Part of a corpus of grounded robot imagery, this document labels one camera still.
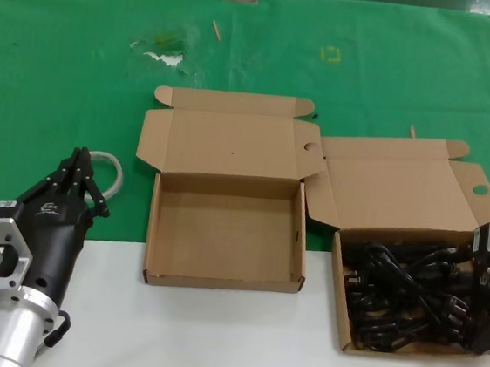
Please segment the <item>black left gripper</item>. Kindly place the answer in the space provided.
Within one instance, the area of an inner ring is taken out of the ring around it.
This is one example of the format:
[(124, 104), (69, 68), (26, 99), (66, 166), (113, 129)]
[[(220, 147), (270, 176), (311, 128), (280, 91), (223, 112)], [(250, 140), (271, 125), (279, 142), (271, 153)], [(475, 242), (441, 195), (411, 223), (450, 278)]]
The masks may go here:
[[(72, 186), (77, 162), (79, 197), (65, 194)], [(65, 299), (93, 218), (110, 214), (93, 172), (89, 149), (76, 147), (71, 156), (59, 162), (58, 169), (18, 196), (15, 206), (0, 207), (0, 218), (10, 218), (17, 224), (32, 254), (22, 284), (44, 293), (56, 304)], [(90, 209), (84, 201), (86, 194), (92, 198)]]

